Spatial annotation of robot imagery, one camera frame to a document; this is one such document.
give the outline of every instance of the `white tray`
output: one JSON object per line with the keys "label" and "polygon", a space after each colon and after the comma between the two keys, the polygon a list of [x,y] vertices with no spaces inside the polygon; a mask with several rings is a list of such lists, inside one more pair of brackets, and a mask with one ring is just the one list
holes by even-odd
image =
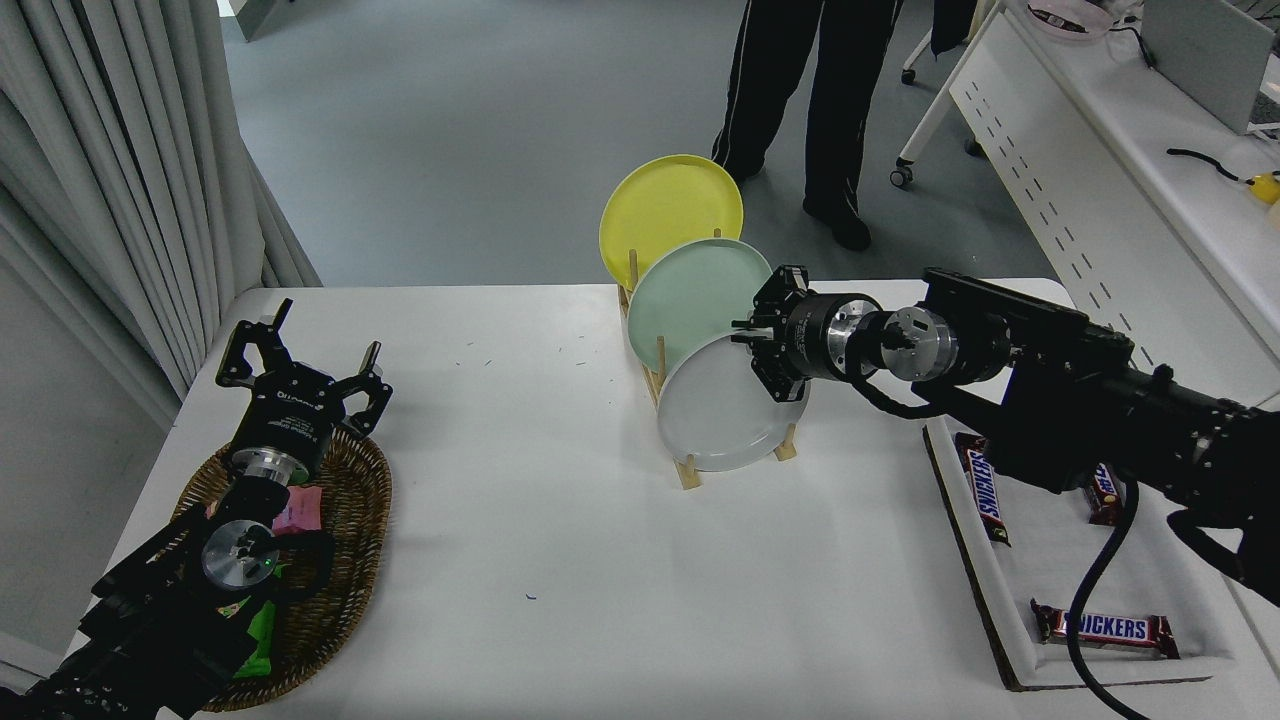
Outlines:
{"label": "white tray", "polygon": [[[1014,691],[1083,687],[1066,646],[1039,642],[1030,600],[1066,609],[1111,528],[1088,523],[1083,491],[1052,495],[996,475],[1010,546],[989,541],[955,450],[957,432],[972,430],[951,418],[934,418],[925,424],[925,445],[1001,678]],[[1107,685],[1203,680],[1224,673],[1235,657],[1215,611],[1234,610],[1235,603],[1224,583],[1189,571],[1188,553],[1165,524],[1167,502],[1156,491],[1143,491],[1133,529],[1087,610],[1169,616],[1181,659],[1097,648],[1085,648],[1084,659]]]}

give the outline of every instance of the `chair wheel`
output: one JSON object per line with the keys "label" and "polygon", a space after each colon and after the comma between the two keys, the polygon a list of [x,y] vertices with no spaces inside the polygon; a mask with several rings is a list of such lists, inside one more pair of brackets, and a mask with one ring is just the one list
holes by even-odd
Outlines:
{"label": "chair wheel", "polygon": [[911,168],[899,168],[888,174],[888,182],[899,190],[905,190],[906,186],[911,184],[915,177],[911,174]]}

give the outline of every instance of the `snickers bar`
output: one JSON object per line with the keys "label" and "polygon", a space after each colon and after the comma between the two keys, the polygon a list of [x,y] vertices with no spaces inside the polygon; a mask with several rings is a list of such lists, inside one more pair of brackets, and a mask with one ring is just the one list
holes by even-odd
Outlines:
{"label": "snickers bar", "polygon": [[[1041,642],[1066,644],[1066,610],[1038,605],[1032,600],[1032,614],[1039,625]],[[1080,620],[1080,646],[1152,652],[1158,657],[1178,660],[1178,644],[1169,626],[1169,618],[1117,618],[1085,612]]]}
{"label": "snickers bar", "polygon": [[956,433],[956,452],[960,454],[960,464],[964,465],[964,473],[969,478],[969,487],[978,505],[978,516],[987,529],[987,538],[1010,544],[1009,529],[1005,528],[1005,519],[1000,515],[1000,498],[996,497],[996,473],[983,455],[986,446],[986,438]]}
{"label": "snickers bar", "polygon": [[1084,486],[1084,496],[1089,500],[1093,512],[1089,523],[1094,525],[1115,525],[1120,519],[1120,493],[1116,492],[1115,478],[1106,465],[1098,465],[1093,480]]}

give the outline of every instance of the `wicker basket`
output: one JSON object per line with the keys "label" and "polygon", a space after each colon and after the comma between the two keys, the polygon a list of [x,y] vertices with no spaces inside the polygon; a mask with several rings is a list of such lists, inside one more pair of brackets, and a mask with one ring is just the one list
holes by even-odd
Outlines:
{"label": "wicker basket", "polygon": [[[225,447],[192,477],[178,500],[175,518],[196,502],[207,505],[227,492],[224,452]],[[310,600],[276,610],[271,674],[232,680],[205,706],[207,711],[253,707],[298,687],[342,648],[365,614],[390,516],[392,474],[387,457],[372,441],[356,439],[339,428],[312,484],[324,488],[323,527],[335,541],[333,577]],[[308,574],[306,557],[287,561]]]}

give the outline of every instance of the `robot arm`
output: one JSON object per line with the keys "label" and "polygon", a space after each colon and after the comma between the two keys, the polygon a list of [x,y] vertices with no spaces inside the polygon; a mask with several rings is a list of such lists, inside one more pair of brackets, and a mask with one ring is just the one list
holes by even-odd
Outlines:
{"label": "robot arm", "polygon": [[[81,620],[88,644],[26,696],[0,689],[0,716],[35,719],[150,719],[160,707],[191,717],[218,694],[253,652],[250,621],[268,601],[297,602],[329,582],[334,542],[323,530],[275,536],[292,483],[320,469],[333,430],[357,437],[378,424],[390,398],[374,342],[356,375],[334,378],[294,361],[279,337],[291,301],[269,323],[239,323],[218,372],[218,384],[253,397],[225,455],[230,488],[212,516],[195,505],[133,551],[93,585],[101,601]],[[244,351],[253,345],[262,373]],[[364,392],[365,410],[344,400]],[[274,574],[282,551],[315,557],[302,588]],[[220,607],[241,603],[230,618]]]}
{"label": "robot arm", "polygon": [[[1280,605],[1280,483],[1263,454],[1280,414],[1244,407],[1130,363],[1133,342],[1061,307],[991,283],[928,269],[924,300],[886,311],[870,297],[809,290],[804,268],[783,265],[735,323],[753,368],[780,402],[809,379],[847,382],[877,407],[906,418],[948,414],[988,438],[1001,473],[1060,493],[1082,487],[1101,461],[1185,506],[1169,525],[1222,574]],[[1000,404],[963,386],[1012,375]],[[888,370],[927,405],[902,406],[867,382]],[[1202,528],[1238,528],[1231,551]]]}

